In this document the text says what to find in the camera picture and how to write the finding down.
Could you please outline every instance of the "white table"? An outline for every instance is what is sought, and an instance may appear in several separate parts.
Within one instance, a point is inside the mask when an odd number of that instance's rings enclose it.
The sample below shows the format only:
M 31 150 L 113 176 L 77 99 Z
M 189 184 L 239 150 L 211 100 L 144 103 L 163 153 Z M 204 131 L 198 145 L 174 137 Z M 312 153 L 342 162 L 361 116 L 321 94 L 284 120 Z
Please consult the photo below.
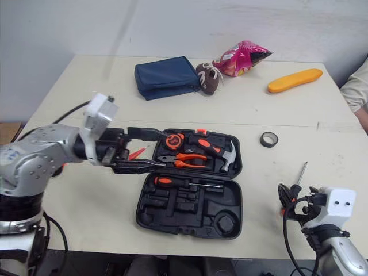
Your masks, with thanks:
M 26 130 L 49 124 L 99 92 L 113 95 L 120 107 L 112 127 L 206 128 L 235 135 L 244 166 L 235 178 L 243 193 L 243 230 L 235 240 L 207 240 L 141 228 L 135 222 L 135 211 L 147 175 L 115 175 L 109 168 L 84 162 L 66 165 L 62 175 L 50 181 L 44 196 L 43 206 L 63 226 L 71 250 L 288 258 L 277 184 L 294 184 L 302 164 L 308 161 L 301 196 L 308 193 L 310 185 L 349 187 L 358 192 L 353 217 L 345 228 L 368 257 L 364 203 L 368 137 L 322 64 L 261 62 L 241 77 L 225 77 L 225 85 L 211 97 L 190 93 L 145 101 L 136 89 L 134 66 L 154 60 L 158 59 L 74 57 Z M 196 66 L 204 60 L 191 62 Z M 266 92 L 269 81 L 307 68 L 319 68 L 324 74 L 284 93 Z M 73 113 L 63 123 L 80 126 L 82 113 Z M 264 131 L 279 136 L 274 148 L 259 144 Z M 134 151 L 146 144 L 134 141 L 129 148 Z M 142 158 L 150 158 L 153 150 L 154 143 Z M 289 239 L 296 258 L 315 257 L 297 223 L 289 223 Z M 56 229 L 50 246 L 63 248 Z

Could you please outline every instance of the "snack bag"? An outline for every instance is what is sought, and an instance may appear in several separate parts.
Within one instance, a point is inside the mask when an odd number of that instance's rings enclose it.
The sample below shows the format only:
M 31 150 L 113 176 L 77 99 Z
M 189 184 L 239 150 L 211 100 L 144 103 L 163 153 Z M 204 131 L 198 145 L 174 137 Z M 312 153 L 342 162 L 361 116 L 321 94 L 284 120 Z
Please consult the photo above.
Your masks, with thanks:
M 223 74 L 240 76 L 271 54 L 272 52 L 252 41 L 242 41 L 227 50 L 221 58 L 212 61 L 212 64 Z

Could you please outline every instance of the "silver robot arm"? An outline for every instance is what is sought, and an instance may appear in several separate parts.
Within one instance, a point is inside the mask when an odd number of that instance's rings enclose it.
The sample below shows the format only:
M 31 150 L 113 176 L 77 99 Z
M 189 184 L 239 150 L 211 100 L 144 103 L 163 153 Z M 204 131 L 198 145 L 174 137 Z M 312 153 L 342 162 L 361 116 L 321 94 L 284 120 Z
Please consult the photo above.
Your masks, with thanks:
M 116 174 L 141 174 L 165 167 L 147 160 L 128 160 L 131 139 L 157 141 L 157 129 L 107 128 L 117 111 L 112 99 L 98 94 L 85 110 L 81 128 L 52 124 L 33 130 L 22 140 L 0 146 L 0 275 L 2 270 L 29 275 L 47 246 L 43 192 L 65 163 L 88 160 Z
M 302 226 L 302 232 L 314 235 L 321 244 L 319 269 L 322 275 L 368 275 L 367 261 L 349 239 L 350 234 L 341 230 L 352 215 L 355 196 L 353 190 L 332 187 L 322 187 L 312 193 L 308 209 L 319 209 L 319 214 Z M 325 200 L 315 201 L 315 197 Z
M 301 187 L 287 188 L 279 185 L 279 198 L 284 208 L 295 202 Z M 296 214 L 294 207 L 287 215 L 302 226 L 302 233 L 309 245 L 320 256 L 319 271 L 323 276 L 368 275 L 367 260 L 349 239 L 350 234 L 342 231 L 343 224 L 351 217 L 356 193 L 350 189 L 322 187 L 310 188 L 306 196 L 308 206 L 304 214 Z

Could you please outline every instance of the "claw hammer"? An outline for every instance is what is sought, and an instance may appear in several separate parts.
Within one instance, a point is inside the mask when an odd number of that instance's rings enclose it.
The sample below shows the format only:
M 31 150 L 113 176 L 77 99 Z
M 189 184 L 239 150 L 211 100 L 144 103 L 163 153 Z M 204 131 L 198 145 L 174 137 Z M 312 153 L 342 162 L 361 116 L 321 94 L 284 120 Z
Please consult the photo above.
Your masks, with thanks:
M 234 143 L 231 140 L 230 140 L 230 142 L 231 142 L 231 152 L 225 151 L 222 148 L 217 148 L 214 145 L 212 145 L 210 142 L 208 142 L 207 140 L 202 139 L 202 138 L 197 138 L 195 136 L 192 136 L 190 138 L 189 142 L 197 144 L 198 146 L 203 148 L 208 153 L 210 153 L 214 156 L 217 156 L 219 158 L 224 159 L 225 164 L 221 167 L 221 171 L 227 172 L 229 170 L 229 165 L 235 161 L 236 151 L 235 151 Z

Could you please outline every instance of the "metal rod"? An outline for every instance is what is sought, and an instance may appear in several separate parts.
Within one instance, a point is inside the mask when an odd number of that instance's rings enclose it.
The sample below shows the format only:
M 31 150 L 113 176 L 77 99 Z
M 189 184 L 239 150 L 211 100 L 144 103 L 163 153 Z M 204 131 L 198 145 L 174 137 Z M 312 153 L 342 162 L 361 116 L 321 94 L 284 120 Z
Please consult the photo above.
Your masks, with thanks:
M 307 162 L 305 162 L 305 163 L 304 163 L 304 165 L 303 165 L 303 168 L 302 168 L 301 173 L 300 173 L 300 175 L 299 175 L 299 179 L 298 179 L 297 185 L 299 185 L 299 184 L 300 184 L 300 182 L 301 182 L 301 178 L 303 177 L 303 174 L 304 174 L 304 171 L 305 171 L 305 168 L 306 168 L 306 165 L 307 165 L 307 164 L 308 164 L 308 161 L 307 161 Z
M 221 188 L 221 186 L 219 186 L 219 185 L 205 185 L 205 184 L 194 184 L 194 183 L 189 183 L 189 185 L 197 185 L 197 186 Z

